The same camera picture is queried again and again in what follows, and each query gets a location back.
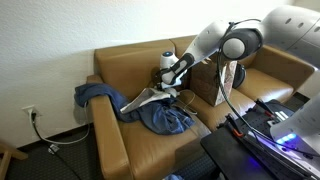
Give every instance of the couch armrest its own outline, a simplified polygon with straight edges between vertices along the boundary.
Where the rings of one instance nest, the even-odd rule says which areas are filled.
[[[250,68],[279,79],[296,91],[315,71],[315,68],[301,59],[275,49],[263,46],[253,60]]]
[[[90,100],[101,170],[105,179],[132,179],[130,163],[108,96]]]
[[[99,75],[91,75],[87,77],[87,83],[103,83]]]

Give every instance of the white wall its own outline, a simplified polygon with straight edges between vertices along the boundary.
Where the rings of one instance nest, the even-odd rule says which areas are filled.
[[[293,5],[320,12],[319,0],[296,0],[293,2]],[[320,79],[320,71],[317,71],[308,79],[308,81],[298,91],[310,98],[314,97],[320,92],[319,79]]]
[[[78,127],[74,87],[93,73],[96,48],[196,34],[215,19],[263,18],[290,2],[1,0],[0,139],[37,140],[21,110],[32,104],[45,136]]]

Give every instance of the gray carpet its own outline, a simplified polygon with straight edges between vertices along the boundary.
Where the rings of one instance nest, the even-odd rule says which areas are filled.
[[[308,97],[296,92],[287,102],[284,103],[284,105],[293,112],[296,112],[309,100],[310,99]]]
[[[57,141],[72,141],[81,138],[86,133],[86,128],[64,133],[63,137],[57,137]],[[59,146],[57,152],[69,164],[82,180],[103,179],[100,171],[100,162],[97,154],[94,129],[86,140],[68,146]],[[21,150],[29,154],[24,161],[13,159],[10,163],[7,180],[76,180],[78,179],[57,157],[48,153],[48,147],[43,143],[36,143]],[[186,180],[203,179],[212,171],[214,164],[205,155],[178,170],[174,174],[180,175]]]

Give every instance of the wall outlet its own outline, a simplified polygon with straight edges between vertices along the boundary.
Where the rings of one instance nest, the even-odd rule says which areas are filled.
[[[36,109],[34,105],[23,107],[22,110],[29,116],[29,110],[32,110],[32,112],[37,113],[37,117],[42,116],[40,112]]]

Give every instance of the paper bag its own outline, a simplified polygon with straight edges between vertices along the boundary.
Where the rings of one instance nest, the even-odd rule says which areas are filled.
[[[230,61],[220,67],[227,97],[231,93],[236,65],[236,61]],[[211,106],[225,101],[219,88],[217,65],[211,60],[204,60],[192,67],[190,89]]]

